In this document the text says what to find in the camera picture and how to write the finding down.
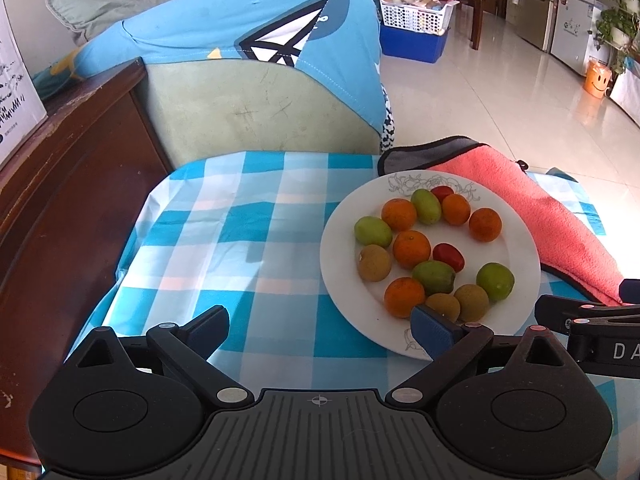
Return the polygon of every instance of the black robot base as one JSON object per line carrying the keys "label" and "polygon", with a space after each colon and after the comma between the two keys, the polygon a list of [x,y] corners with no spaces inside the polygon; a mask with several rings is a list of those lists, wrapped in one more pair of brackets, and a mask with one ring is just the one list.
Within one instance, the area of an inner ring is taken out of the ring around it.
{"label": "black robot base", "polygon": [[[255,400],[206,361],[228,334],[221,306],[140,337],[100,327],[40,395],[29,428],[44,480],[596,480],[612,417],[583,370],[638,377],[607,352],[640,343],[639,315],[543,296],[540,325],[496,336],[417,306],[412,332],[434,361],[384,400],[374,390]],[[550,328],[569,335],[568,351]]]}

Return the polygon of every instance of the pink towel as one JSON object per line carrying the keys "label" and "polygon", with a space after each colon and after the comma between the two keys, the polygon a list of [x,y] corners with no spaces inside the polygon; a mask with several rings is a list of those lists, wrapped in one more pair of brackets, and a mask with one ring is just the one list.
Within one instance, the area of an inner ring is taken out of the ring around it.
{"label": "pink towel", "polygon": [[512,160],[479,146],[430,170],[464,176],[500,196],[529,228],[540,263],[574,280],[607,306],[622,304],[616,261],[596,235]]}

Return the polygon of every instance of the orange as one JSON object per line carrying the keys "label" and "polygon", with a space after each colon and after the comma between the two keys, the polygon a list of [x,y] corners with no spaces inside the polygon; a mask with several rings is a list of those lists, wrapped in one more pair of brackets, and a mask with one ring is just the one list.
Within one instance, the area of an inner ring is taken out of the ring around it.
{"label": "orange", "polygon": [[446,196],[442,201],[442,216],[451,225],[463,225],[471,216],[471,206],[462,195]]}
{"label": "orange", "polygon": [[419,231],[402,231],[394,241],[393,253],[400,267],[413,270],[417,264],[429,259],[431,244]]}
{"label": "orange", "polygon": [[382,206],[380,217],[393,231],[411,229],[418,219],[415,206],[404,198],[392,198]]}
{"label": "orange", "polygon": [[424,287],[413,278],[393,280],[385,290],[385,308],[396,317],[409,317],[411,310],[426,299]]}
{"label": "orange", "polygon": [[502,231],[500,215],[493,209],[483,207],[474,211],[469,219],[469,232],[479,242],[493,242]]}

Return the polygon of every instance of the table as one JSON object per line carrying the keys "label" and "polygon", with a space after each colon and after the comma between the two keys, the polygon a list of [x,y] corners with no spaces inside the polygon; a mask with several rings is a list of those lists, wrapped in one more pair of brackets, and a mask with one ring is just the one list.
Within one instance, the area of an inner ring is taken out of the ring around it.
{"label": "table", "polygon": [[[357,332],[329,298],[319,264],[326,220],[351,191],[377,177],[376,162],[370,155],[245,152],[180,168],[148,197],[117,284],[82,334],[104,323],[118,334],[140,335],[222,304],[231,329],[210,362],[254,394],[377,388],[384,395],[425,363]],[[578,184],[532,178],[604,234]],[[581,298],[544,272],[540,294]],[[523,329],[533,323],[531,317]],[[614,414],[614,436],[598,470],[610,479],[637,479],[640,381],[592,379]]]}

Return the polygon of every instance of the tiled floor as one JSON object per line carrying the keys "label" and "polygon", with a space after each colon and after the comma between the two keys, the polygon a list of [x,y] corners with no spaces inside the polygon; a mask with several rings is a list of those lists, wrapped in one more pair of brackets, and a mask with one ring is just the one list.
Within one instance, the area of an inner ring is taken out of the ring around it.
{"label": "tiled floor", "polygon": [[640,278],[640,128],[612,101],[582,90],[576,73],[485,15],[479,51],[458,12],[435,64],[385,57],[381,72],[396,119],[396,145],[465,135],[526,161],[557,167],[587,190],[607,248]]}

